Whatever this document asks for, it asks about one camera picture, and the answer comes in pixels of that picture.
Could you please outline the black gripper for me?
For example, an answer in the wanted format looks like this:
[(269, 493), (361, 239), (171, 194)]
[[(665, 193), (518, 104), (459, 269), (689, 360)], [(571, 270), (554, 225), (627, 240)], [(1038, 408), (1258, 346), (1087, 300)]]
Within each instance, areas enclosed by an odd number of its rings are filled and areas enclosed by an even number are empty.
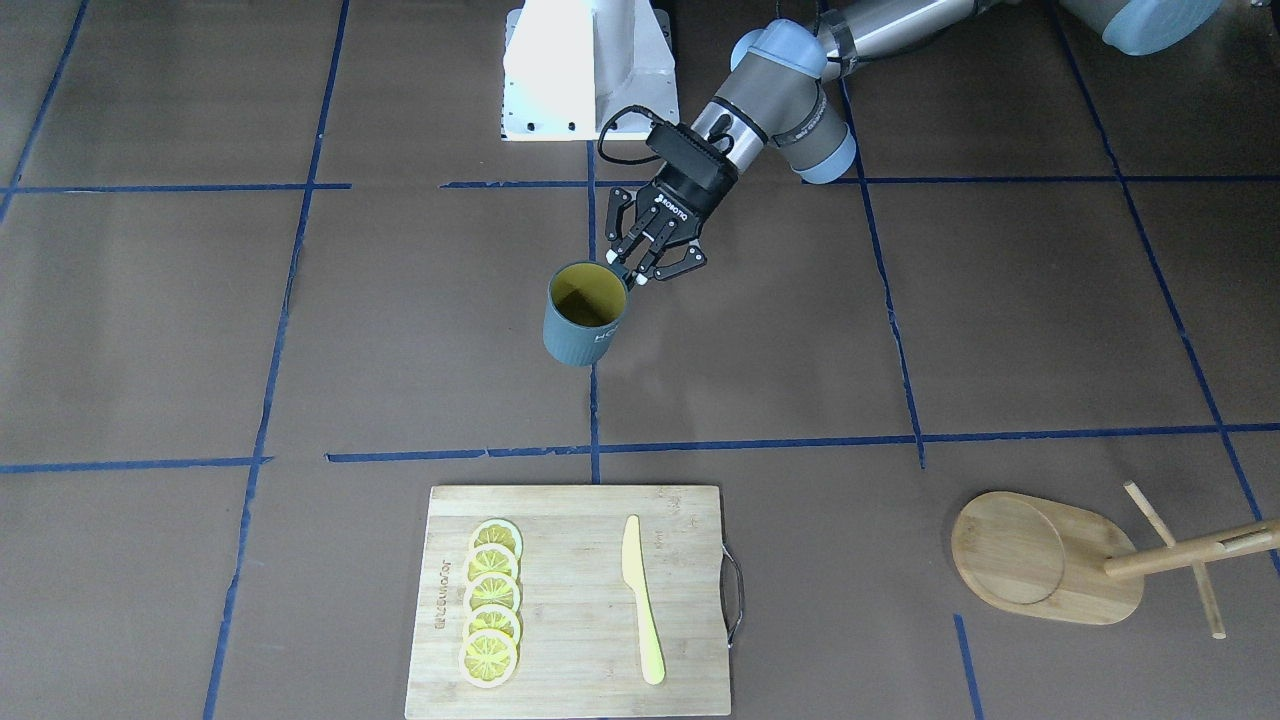
[[(698, 237), (740, 177), (727, 155), (690, 126), (657, 123), (645, 143), (662, 168), (636, 192), (612, 190), (605, 213), (605, 260), (617, 265), (636, 260), (631, 287), (671, 281), (707, 264)], [(676, 229), (666, 245), (668, 220), (676, 220)], [(675, 260), (658, 264), (666, 251)]]

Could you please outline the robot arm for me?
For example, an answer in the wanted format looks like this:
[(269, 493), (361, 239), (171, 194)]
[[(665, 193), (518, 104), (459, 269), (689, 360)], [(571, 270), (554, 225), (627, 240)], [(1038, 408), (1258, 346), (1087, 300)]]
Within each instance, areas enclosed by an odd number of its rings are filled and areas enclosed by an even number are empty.
[(806, 24), (780, 18), (736, 42), (727, 78), (694, 122), (620, 109), (616, 119), (649, 122), (645, 143), (659, 169), (637, 191), (612, 191), (605, 265), (626, 287), (701, 266), (704, 224), (767, 149), (810, 184), (836, 181), (858, 145), (826, 86), (989, 9), (988, 1), (855, 1)]

